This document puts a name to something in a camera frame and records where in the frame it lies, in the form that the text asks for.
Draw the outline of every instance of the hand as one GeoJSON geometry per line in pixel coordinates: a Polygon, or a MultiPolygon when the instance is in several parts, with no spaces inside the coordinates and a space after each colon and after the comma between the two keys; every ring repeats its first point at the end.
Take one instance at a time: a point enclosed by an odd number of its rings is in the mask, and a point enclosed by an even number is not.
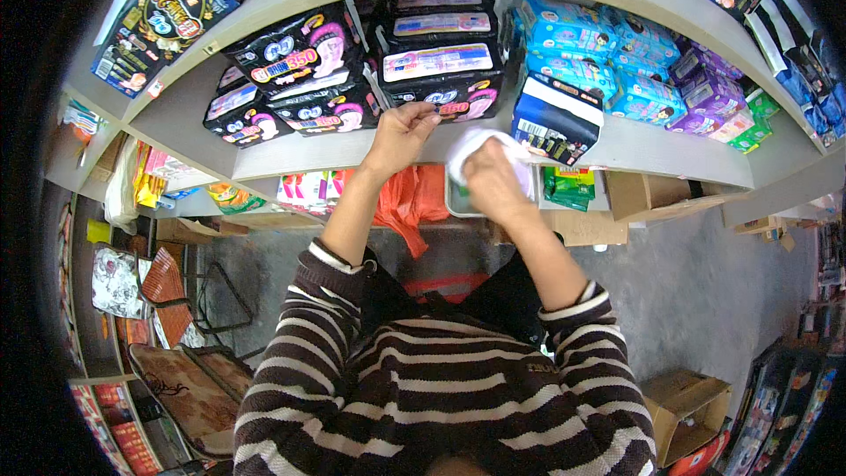
{"type": "Polygon", "coordinates": [[[422,101],[386,111],[379,119],[371,150],[361,168],[386,181],[417,160],[423,144],[440,122],[435,105],[422,101]]]}
{"type": "Polygon", "coordinates": [[[471,154],[463,170],[471,204],[506,230],[536,215],[537,207],[523,195],[502,143],[495,138],[489,138],[471,154]]]}

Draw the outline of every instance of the brown and white striped sweater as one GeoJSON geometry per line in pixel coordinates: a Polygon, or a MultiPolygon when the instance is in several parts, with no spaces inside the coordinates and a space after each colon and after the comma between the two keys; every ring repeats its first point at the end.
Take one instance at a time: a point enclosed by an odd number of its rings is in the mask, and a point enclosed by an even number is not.
{"type": "Polygon", "coordinates": [[[553,363],[470,318],[397,320],[356,346],[366,270],[318,240],[300,262],[241,406],[234,474],[422,474],[445,453],[491,474],[653,472],[649,413],[594,282],[538,313],[553,363]]]}

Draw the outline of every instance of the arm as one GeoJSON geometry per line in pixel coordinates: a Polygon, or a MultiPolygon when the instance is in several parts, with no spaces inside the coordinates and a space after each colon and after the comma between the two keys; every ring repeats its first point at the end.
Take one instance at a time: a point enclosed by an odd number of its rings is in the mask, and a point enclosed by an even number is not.
{"type": "MultiPolygon", "coordinates": [[[[531,273],[543,304],[538,316],[550,335],[546,348],[555,351],[561,390],[578,399],[585,427],[597,437],[613,433],[618,451],[608,451],[612,456],[622,452],[635,472],[647,463],[654,467],[652,422],[608,293],[587,280],[521,193],[499,143],[490,139],[471,155],[464,175],[473,205],[505,229],[531,273]]],[[[609,466],[621,462],[605,461],[609,466]]]]}
{"type": "Polygon", "coordinates": [[[365,448],[333,428],[344,407],[350,344],[360,330],[367,279],[361,259],[379,191],[417,158],[440,121],[433,108],[408,104],[382,116],[323,235],[300,254],[276,334],[241,403],[234,474],[319,472],[325,455],[342,456],[335,451],[341,450],[356,457],[365,448]],[[338,448],[327,450],[330,445],[338,448]]]}

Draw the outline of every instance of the orange plastic bag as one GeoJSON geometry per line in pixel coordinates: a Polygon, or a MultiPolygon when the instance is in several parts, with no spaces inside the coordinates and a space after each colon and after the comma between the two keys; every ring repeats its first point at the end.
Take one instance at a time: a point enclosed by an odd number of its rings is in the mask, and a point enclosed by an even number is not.
{"type": "Polygon", "coordinates": [[[373,224],[389,227],[405,238],[414,259],[429,249],[417,229],[419,222],[449,217],[443,202],[443,177],[442,165],[412,165],[388,179],[379,193],[373,224]]]}

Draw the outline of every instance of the gray floor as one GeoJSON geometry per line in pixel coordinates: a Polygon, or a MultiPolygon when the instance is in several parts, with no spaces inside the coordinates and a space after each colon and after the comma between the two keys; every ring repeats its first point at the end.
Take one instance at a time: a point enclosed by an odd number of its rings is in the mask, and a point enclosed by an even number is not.
{"type": "MultiPolygon", "coordinates": [[[[411,261],[404,241],[392,231],[371,232],[382,264],[401,281],[496,270],[513,249],[486,245],[475,230],[458,226],[426,229],[430,250],[411,261]]],[[[792,229],[796,248],[788,253],[760,236],[735,236],[723,227],[718,208],[696,216],[632,229],[629,244],[606,253],[571,252],[588,275],[612,295],[638,380],[670,368],[689,368],[735,387],[734,416],[750,361],[779,335],[793,331],[798,307],[812,287],[814,231],[792,229]]],[[[214,255],[239,291],[256,307],[248,328],[222,335],[244,354],[264,346],[276,326],[282,296],[297,253],[318,229],[254,232],[215,240],[201,251],[214,255]]],[[[219,286],[210,289],[217,323],[238,320],[234,301],[219,286]]]]}

